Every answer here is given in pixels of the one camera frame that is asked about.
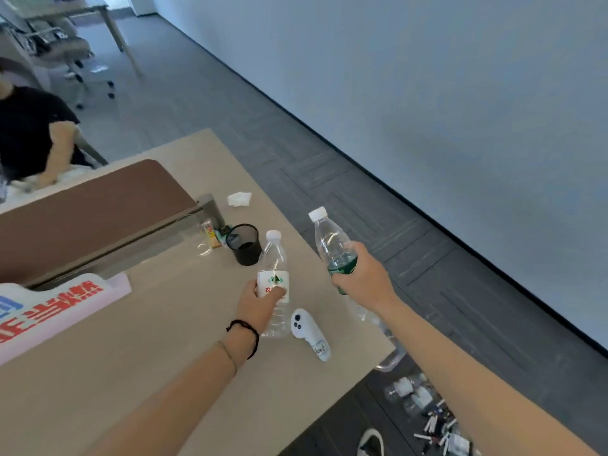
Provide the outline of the light wooden desk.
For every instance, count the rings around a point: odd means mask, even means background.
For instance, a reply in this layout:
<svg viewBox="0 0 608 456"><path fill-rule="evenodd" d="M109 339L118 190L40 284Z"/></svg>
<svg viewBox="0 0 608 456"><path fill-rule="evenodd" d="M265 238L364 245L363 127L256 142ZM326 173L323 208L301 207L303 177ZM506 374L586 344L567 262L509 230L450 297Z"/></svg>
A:
<svg viewBox="0 0 608 456"><path fill-rule="evenodd" d="M98 13L107 29L110 31L118 49L126 54L131 66L138 78L143 78L144 74L139 67L130 47L128 46L121 30L110 14L110 9L104 0L69 0L69 1L44 1L30 2L23 1L16 4L11 1L6 2L11 13L17 15L24 21L46 21L54 17L73 17L91 13Z"/></svg>

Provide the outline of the empty clear bottle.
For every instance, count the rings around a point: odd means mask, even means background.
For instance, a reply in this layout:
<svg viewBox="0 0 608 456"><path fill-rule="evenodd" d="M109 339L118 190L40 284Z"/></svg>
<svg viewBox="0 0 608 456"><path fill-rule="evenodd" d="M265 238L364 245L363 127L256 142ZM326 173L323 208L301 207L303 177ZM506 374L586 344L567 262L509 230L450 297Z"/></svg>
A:
<svg viewBox="0 0 608 456"><path fill-rule="evenodd" d="M384 388L385 398L401 404L410 416L422 414L435 400L435 389L424 373L404 376Z"/></svg>

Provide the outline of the white label clear water bottle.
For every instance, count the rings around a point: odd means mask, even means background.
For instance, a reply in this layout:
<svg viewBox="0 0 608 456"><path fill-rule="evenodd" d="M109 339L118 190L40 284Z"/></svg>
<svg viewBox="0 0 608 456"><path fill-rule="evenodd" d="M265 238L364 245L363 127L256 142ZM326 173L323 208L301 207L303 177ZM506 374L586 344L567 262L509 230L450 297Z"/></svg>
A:
<svg viewBox="0 0 608 456"><path fill-rule="evenodd" d="M289 271L286 251L282 245L282 233L269 230L266 233L266 246L258 261L256 295L263 298L274 287L283 288L286 293L278 301L263 336L279 339L287 336L291 317L289 294Z"/></svg>

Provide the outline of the brown desk divider panel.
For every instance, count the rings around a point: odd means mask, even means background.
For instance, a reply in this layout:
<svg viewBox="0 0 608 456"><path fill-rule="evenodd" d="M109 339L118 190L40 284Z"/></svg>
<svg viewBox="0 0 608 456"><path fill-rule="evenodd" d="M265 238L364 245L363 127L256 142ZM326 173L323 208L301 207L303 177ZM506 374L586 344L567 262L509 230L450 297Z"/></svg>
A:
<svg viewBox="0 0 608 456"><path fill-rule="evenodd" d="M0 213L0 283L44 283L197 206L147 159Z"/></svg>

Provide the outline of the person's left hand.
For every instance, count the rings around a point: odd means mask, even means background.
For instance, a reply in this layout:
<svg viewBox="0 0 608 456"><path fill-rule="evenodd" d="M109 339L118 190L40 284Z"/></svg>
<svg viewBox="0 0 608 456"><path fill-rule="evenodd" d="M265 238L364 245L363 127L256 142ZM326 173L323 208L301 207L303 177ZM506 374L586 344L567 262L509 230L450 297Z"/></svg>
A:
<svg viewBox="0 0 608 456"><path fill-rule="evenodd" d="M276 305L265 305L257 296L257 281L250 280L241 292L234 319L249 322L261 334L267 329Z"/></svg>

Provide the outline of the white shoe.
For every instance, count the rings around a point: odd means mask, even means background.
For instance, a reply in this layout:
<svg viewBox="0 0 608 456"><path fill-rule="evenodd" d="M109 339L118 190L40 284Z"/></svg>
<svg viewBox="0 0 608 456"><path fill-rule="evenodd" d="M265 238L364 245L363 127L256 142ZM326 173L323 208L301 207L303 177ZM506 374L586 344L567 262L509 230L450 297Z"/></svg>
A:
<svg viewBox="0 0 608 456"><path fill-rule="evenodd" d="M356 456L385 456L383 436L377 429L369 428L362 434Z"/></svg>

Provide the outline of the person's left forearm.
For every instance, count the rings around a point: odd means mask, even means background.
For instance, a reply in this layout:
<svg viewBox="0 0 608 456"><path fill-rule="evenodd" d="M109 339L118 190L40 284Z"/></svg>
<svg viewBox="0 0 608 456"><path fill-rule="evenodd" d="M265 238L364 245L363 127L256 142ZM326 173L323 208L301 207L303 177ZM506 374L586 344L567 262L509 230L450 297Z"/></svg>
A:
<svg viewBox="0 0 608 456"><path fill-rule="evenodd" d="M244 363L226 336L113 426L85 456L177 456Z"/></svg>

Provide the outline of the white handheld controller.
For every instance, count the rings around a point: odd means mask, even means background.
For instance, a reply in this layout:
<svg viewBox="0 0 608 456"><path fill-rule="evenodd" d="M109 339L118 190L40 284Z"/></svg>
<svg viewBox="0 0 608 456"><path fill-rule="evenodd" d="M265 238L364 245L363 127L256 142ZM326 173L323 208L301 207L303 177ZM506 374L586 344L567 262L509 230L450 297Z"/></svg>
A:
<svg viewBox="0 0 608 456"><path fill-rule="evenodd" d="M305 309L294 310L290 328L295 338L307 341L321 361L327 362L330 359L330 345L313 317Z"/></svg>

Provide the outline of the green label clear water bottle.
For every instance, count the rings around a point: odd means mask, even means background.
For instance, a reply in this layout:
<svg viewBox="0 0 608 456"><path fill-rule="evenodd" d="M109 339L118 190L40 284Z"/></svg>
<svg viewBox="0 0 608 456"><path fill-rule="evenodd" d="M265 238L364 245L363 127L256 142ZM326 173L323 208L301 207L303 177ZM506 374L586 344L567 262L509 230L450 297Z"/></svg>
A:
<svg viewBox="0 0 608 456"><path fill-rule="evenodd" d="M358 256L349 249L351 240L346 232L328 217L325 207L321 206L309 213L314 224L315 244L323 263L331 275L333 273L350 274L356 265ZM341 295L348 311L362 322L373 323L384 329L383 319L357 304L348 295Z"/></svg>

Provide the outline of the person's right forearm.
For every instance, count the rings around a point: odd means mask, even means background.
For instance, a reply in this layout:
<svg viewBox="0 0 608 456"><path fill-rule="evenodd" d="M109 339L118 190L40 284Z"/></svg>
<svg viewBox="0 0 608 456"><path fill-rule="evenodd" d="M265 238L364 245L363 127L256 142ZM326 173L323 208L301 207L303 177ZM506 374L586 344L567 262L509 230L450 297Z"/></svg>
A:
<svg viewBox="0 0 608 456"><path fill-rule="evenodd" d="M378 297L373 311L435 385L483 456L599 456L396 295Z"/></svg>

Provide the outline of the pile of small markers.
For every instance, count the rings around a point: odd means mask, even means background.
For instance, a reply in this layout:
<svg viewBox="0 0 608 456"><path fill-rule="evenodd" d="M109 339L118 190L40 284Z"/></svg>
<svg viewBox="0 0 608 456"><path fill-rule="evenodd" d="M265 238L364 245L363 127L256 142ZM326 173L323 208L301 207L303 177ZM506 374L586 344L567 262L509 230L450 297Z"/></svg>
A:
<svg viewBox="0 0 608 456"><path fill-rule="evenodd" d="M420 414L422 429L414 438L422 443L421 456L480 456L473 441L460 429L460 422L445 399L432 403Z"/></svg>

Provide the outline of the grey office chair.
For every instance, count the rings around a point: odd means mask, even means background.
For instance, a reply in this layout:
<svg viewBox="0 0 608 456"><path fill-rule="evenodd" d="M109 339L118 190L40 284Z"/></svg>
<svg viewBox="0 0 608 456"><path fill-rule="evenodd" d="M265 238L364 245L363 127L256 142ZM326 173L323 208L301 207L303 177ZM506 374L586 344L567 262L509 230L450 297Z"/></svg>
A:
<svg viewBox="0 0 608 456"><path fill-rule="evenodd" d="M11 34L37 66L47 69L65 66L76 82L72 106L83 109L91 87L103 86L109 99L116 98L116 86L108 75L109 67L100 61L86 39L68 36L60 27L26 32L11 27Z"/></svg>

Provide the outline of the white sign with red print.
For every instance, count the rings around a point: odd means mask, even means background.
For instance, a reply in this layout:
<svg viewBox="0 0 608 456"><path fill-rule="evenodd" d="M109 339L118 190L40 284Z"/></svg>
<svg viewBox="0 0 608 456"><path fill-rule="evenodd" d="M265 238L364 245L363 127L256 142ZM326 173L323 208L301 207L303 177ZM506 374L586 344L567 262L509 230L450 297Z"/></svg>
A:
<svg viewBox="0 0 608 456"><path fill-rule="evenodd" d="M0 284L0 366L132 291L125 272L107 280L86 273L45 291Z"/></svg>

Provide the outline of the small orange box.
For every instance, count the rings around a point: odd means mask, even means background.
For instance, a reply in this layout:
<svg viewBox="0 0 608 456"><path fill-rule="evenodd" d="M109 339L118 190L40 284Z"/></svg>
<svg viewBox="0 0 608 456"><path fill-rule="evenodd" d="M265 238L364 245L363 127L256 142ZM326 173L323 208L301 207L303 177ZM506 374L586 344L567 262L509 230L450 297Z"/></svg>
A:
<svg viewBox="0 0 608 456"><path fill-rule="evenodd" d="M202 225L202 230L207 238L207 242L209 243L209 247L211 249L216 249L222 246L221 241L218 239L216 231L213 226L213 222L211 219L205 220Z"/></svg>

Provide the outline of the black mesh pen holder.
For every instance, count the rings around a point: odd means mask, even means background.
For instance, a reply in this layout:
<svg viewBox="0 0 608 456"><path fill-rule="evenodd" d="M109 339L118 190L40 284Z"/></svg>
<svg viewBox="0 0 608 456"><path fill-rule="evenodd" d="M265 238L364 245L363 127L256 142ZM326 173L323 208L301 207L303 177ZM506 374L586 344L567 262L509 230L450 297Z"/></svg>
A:
<svg viewBox="0 0 608 456"><path fill-rule="evenodd" d="M262 254L260 234L252 224L233 226L225 237L225 243L232 251L237 263L242 266L254 266Z"/></svg>

